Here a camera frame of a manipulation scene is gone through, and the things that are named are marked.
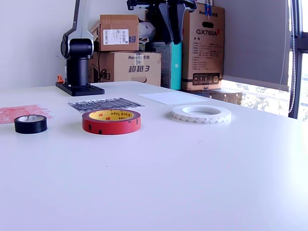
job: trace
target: white tape roll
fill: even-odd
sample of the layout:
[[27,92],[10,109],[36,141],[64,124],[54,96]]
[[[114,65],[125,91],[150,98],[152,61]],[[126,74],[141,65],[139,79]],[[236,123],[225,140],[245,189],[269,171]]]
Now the white tape roll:
[[207,105],[184,105],[172,110],[176,119],[199,124],[215,124],[231,120],[231,111]]

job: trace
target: barcode sticker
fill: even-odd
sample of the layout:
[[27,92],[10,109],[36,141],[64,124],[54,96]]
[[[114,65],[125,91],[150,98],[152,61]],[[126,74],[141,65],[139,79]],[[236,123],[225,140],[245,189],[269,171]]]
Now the barcode sticker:
[[103,30],[104,45],[128,45],[128,29],[124,30]]

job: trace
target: red double-sided tape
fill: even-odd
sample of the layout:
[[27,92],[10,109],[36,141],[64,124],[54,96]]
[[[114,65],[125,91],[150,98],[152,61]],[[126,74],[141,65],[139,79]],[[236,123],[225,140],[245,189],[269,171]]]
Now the red double-sided tape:
[[99,135],[127,134],[139,130],[141,115],[120,109],[101,109],[82,115],[82,128]]

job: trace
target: black tape roll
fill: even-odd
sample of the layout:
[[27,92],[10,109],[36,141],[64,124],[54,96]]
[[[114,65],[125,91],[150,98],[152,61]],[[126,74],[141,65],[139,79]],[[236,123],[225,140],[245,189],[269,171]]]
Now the black tape roll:
[[15,131],[21,134],[35,134],[47,130],[47,118],[42,115],[24,115],[14,120]]

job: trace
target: white table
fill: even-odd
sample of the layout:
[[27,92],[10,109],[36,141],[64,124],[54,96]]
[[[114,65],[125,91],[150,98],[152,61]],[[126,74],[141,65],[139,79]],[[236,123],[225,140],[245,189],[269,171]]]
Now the white table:
[[[308,230],[307,124],[211,99],[201,104],[231,110],[231,122],[186,123],[137,95],[171,90],[97,86],[106,94],[0,93],[0,107],[41,103],[57,116],[34,135],[0,125],[0,231]],[[113,97],[147,106],[134,109],[139,131],[86,133],[66,104]]]

